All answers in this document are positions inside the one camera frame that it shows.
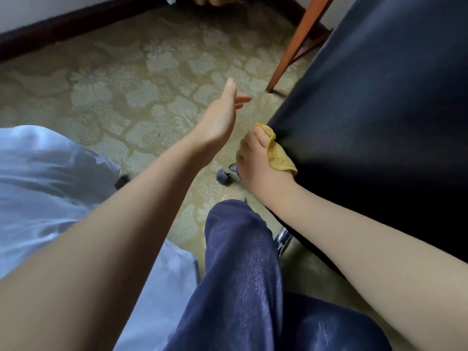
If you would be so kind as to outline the person's right hand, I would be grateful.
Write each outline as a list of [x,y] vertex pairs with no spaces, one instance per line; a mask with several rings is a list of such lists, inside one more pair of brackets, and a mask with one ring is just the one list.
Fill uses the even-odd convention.
[[270,210],[296,185],[290,172],[273,169],[268,159],[266,163],[237,164],[237,171],[248,192]]

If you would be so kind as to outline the person's left hand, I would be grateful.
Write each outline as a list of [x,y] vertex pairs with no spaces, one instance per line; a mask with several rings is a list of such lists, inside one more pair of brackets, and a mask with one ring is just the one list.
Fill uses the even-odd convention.
[[216,156],[230,139],[236,123],[236,112],[251,100],[250,95],[238,94],[237,92],[234,106],[225,104],[221,100],[221,95],[208,106],[189,135],[190,143],[205,165]]

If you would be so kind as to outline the yellow cleaning cloth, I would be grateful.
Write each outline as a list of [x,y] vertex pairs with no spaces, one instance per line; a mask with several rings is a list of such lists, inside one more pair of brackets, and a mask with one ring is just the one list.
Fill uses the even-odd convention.
[[266,146],[269,165],[277,171],[290,172],[292,176],[295,177],[298,173],[296,165],[286,154],[283,147],[276,141],[276,134],[273,129],[260,123],[255,123],[254,126],[262,129],[269,137]]

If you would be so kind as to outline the person's left forearm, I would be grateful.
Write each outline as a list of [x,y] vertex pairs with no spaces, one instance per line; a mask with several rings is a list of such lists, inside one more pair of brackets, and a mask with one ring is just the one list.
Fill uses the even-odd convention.
[[113,351],[214,144],[185,138],[0,281],[0,351]]

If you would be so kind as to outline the person's right forearm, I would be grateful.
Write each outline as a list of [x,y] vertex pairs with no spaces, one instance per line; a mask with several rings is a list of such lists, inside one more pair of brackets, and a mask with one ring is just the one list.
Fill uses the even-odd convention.
[[325,253],[416,348],[468,351],[468,264],[295,182],[263,185],[252,193]]

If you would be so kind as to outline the grey chair caster wheel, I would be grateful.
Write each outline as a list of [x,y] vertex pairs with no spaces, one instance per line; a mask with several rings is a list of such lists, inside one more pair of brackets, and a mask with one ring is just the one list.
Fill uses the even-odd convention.
[[237,163],[223,166],[216,173],[216,181],[223,186],[229,186],[233,182],[233,177],[238,176]]

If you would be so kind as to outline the person's foot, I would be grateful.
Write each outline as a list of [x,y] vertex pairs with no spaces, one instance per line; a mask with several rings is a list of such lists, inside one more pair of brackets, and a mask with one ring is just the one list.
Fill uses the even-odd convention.
[[239,201],[245,204],[248,204],[246,191],[243,189],[231,189],[226,192],[226,194],[221,198],[222,201]]

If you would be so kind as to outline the brown wooden table leg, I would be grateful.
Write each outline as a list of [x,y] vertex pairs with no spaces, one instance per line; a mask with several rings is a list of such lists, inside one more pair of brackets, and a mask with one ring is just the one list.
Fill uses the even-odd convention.
[[303,8],[296,0],[264,1],[296,26],[296,30],[266,87],[266,92],[271,94],[290,65],[320,48],[328,40],[333,29],[327,29],[320,21],[334,0],[311,0],[306,8]]

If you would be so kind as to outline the chrome chair base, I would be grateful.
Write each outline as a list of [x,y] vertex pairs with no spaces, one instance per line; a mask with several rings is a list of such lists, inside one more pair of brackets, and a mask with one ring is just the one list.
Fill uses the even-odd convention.
[[292,234],[285,227],[280,229],[279,233],[274,239],[279,257],[281,257],[287,250],[290,242],[292,241],[292,238]]

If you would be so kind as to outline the dark blue office chair seat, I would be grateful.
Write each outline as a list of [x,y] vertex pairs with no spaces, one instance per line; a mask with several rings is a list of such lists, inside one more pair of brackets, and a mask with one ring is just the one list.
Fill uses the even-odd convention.
[[356,0],[268,125],[303,188],[468,263],[468,0]]

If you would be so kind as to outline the person's blue jeans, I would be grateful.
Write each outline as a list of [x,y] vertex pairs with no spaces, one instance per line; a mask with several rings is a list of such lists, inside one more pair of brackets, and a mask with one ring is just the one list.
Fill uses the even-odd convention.
[[392,351],[368,316],[283,292],[265,221],[223,200],[205,224],[205,276],[164,351]]

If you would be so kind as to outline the dark wooden baseboard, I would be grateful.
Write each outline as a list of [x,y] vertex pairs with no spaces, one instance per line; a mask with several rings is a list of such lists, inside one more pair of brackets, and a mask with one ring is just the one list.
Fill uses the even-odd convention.
[[3,32],[0,63],[166,5],[166,0],[110,0]]

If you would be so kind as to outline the white fabric sheet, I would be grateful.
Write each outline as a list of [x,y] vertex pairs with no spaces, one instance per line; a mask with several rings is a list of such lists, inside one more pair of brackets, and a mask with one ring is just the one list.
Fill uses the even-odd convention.
[[[50,129],[0,129],[0,279],[114,194],[120,167]],[[166,240],[114,351],[162,351],[198,280]]]

